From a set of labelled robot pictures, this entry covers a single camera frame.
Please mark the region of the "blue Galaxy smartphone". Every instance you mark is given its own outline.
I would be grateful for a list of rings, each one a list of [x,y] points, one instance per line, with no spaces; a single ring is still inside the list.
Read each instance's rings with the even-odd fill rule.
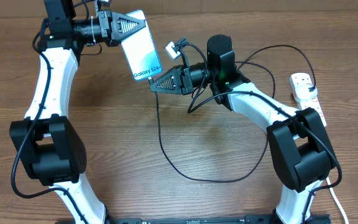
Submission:
[[[140,81],[161,73],[163,67],[144,12],[137,10],[127,13],[127,16],[145,21],[144,28],[121,42],[133,79]]]

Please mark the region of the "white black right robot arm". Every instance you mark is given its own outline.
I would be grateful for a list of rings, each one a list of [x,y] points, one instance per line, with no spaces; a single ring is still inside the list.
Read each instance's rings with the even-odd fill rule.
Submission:
[[[272,213],[247,214],[240,222],[329,223],[329,215],[311,212],[316,193],[334,187],[328,182],[330,171],[340,169],[320,114],[311,107],[289,107],[262,93],[242,74],[227,35],[210,37],[202,58],[150,79],[150,90],[197,98],[208,87],[216,103],[249,118],[266,133],[265,148],[283,184],[280,201]]]

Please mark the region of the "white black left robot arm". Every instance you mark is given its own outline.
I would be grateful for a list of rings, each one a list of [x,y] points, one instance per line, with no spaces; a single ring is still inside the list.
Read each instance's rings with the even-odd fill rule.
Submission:
[[[40,71],[24,119],[14,121],[9,134],[17,151],[15,165],[55,192],[73,215],[74,223],[114,223],[85,174],[85,145],[68,119],[73,78],[85,46],[121,45],[148,29],[140,10],[121,14],[96,1],[96,17],[77,19],[72,1],[45,2],[47,16],[32,46]]]

